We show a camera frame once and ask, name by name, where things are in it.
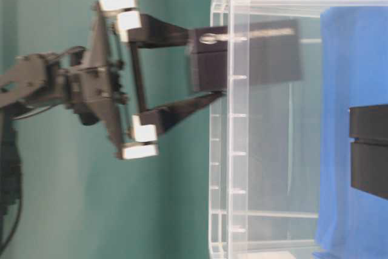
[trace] clear plastic bin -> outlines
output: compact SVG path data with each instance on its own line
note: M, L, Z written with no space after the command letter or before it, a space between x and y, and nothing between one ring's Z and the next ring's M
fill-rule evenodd
M227 96L210 111L211 257L305 259L319 213L322 51L329 7L384 7L388 0L212 0L211 24L229 26ZM297 19L303 79L250 85L249 27ZM233 40L236 26L245 45Z

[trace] black cable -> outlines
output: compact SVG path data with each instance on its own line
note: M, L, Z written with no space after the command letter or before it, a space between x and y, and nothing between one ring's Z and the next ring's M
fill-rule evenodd
M13 237L15 236L16 230L18 229L20 218L22 214L23 209L23 189L22 189L22 175L20 175L20 199L19 199L19 207L18 207L18 213L16 214L15 222L13 223L12 229L7 237L7 239L4 241L3 244L1 244L0 247L0 257L12 241Z
M58 106L58 105L59 105L59 104L55 104L55 105L53 105L53 106L45 107L44 109L39 110L38 112L32 112L32 113L28 113L28 114L26 114L26 115L17 116L16 118L13 118L13 120L14 120L14 121L18 121L18 120L20 120L20 119L30 118L30 117L32 117L32 116L39 115L40 113L44 113L44 112L46 112L46 111L48 111L48 110L50 110L50 109L52 109L52 108L54 108L54 107L56 107L56 106Z

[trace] black object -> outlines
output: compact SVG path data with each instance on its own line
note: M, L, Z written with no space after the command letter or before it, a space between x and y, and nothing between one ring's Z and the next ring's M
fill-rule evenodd
M388 105L350 108L352 187L388 199Z
M204 27L189 32L192 90L222 91L227 87L227 27Z

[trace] blue fabric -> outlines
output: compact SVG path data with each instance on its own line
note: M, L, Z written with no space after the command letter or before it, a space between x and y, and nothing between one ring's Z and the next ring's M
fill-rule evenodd
M350 187L349 107L388 103L388 8L321 15L323 112L316 258L388 258L388 200Z

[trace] black bracket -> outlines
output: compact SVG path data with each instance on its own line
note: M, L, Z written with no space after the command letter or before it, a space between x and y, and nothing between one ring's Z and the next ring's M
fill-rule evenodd
M170 130L192 113L208 106L222 96L227 82L227 39L212 42L201 39L203 35L227 33L227 27L207 27L187 30L177 25L140 14L141 27L128 30L128 47L132 57L139 117L142 125L153 124L157 134ZM194 92L211 92L208 95L164 104L148 109L141 74L138 49L189 45L190 76Z

